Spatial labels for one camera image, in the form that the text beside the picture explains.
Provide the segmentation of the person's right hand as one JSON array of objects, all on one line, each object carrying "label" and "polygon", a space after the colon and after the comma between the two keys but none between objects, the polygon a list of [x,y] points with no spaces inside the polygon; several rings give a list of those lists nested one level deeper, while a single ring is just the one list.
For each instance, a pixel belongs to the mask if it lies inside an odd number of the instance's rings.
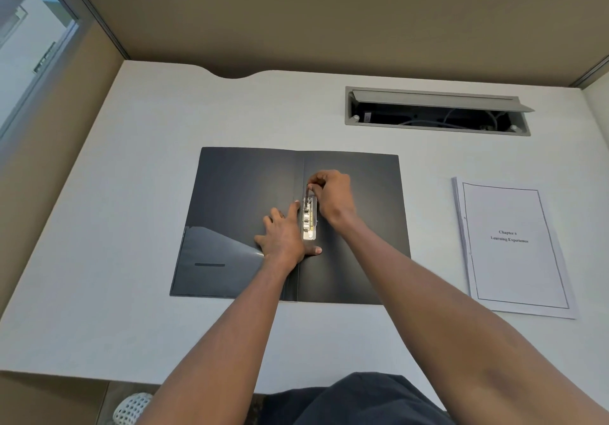
[{"label": "person's right hand", "polygon": [[342,232],[357,217],[351,179],[338,170],[329,179],[323,191],[323,197],[317,198],[322,216],[337,232]]}]

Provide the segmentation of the person's left hand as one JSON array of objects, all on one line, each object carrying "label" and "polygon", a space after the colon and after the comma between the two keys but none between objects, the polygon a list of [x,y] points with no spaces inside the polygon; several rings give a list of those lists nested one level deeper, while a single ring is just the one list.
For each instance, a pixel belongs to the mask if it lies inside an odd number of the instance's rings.
[{"label": "person's left hand", "polygon": [[271,226],[270,214],[263,218],[267,236],[266,248],[261,248],[264,255],[264,264],[280,271],[284,276],[290,272],[306,257],[304,246],[316,246],[312,242],[304,241],[300,232],[298,212],[300,210],[299,200],[290,204],[287,215],[285,215],[287,226],[274,228]]}]

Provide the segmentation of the metal folder clamp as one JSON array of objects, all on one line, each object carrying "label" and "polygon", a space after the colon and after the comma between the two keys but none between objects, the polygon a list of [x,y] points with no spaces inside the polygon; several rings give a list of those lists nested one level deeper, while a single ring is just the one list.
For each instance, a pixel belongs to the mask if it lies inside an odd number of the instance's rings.
[{"label": "metal folder clamp", "polygon": [[315,241],[317,237],[317,198],[314,194],[308,194],[303,198],[300,212],[303,240]]}]

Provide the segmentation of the black plastic folder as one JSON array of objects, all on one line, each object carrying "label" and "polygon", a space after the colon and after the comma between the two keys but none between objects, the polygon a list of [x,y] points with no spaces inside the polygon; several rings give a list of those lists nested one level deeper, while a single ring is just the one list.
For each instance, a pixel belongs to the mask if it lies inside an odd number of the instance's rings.
[{"label": "black plastic folder", "polygon": [[410,257],[399,157],[361,152],[298,152],[203,147],[170,294],[236,298],[263,255],[254,241],[263,216],[286,213],[309,176],[335,169],[351,178],[357,211],[387,243]]}]

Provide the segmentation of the person's right forearm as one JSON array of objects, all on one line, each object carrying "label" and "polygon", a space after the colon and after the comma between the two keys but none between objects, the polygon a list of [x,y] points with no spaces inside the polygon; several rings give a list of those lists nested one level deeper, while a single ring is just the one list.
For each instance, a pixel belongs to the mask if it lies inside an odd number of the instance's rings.
[{"label": "person's right forearm", "polygon": [[349,245],[455,423],[609,425],[609,411],[504,319],[398,252],[353,210],[324,217]]}]

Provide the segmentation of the person's left forearm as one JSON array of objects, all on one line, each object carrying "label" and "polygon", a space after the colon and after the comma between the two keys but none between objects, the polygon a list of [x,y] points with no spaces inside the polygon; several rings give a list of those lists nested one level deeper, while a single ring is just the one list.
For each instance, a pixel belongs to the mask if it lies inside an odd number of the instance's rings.
[{"label": "person's left forearm", "polygon": [[271,252],[161,384],[136,425],[243,425],[282,288],[304,253]]}]

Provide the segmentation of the person's dark clothing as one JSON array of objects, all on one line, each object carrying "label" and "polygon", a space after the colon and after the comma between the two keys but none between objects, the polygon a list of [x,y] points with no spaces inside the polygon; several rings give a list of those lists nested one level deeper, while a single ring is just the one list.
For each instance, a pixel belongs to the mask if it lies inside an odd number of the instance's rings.
[{"label": "person's dark clothing", "polygon": [[400,375],[352,373],[328,387],[267,395],[256,425],[455,425]]}]

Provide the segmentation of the white printed paper stack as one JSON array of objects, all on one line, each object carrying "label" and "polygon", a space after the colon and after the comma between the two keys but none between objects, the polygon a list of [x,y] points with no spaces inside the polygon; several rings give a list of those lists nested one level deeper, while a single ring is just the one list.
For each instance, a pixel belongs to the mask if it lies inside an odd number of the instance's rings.
[{"label": "white printed paper stack", "polygon": [[456,176],[451,181],[470,297],[494,312],[578,319],[543,191]]}]

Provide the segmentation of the white mesh shoe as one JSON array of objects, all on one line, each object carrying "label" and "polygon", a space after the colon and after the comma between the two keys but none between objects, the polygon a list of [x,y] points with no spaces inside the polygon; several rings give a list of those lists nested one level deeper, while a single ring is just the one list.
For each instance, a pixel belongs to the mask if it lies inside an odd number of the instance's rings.
[{"label": "white mesh shoe", "polygon": [[152,394],[146,392],[128,396],[115,408],[112,414],[113,423],[115,425],[136,425],[153,397]]}]

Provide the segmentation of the glass partition window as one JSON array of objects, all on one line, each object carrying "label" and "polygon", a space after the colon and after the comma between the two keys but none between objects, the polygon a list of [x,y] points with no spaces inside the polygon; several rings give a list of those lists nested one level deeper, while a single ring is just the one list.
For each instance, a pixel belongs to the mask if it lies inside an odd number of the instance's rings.
[{"label": "glass partition window", "polygon": [[0,23],[0,138],[78,17],[63,0],[21,0]]}]

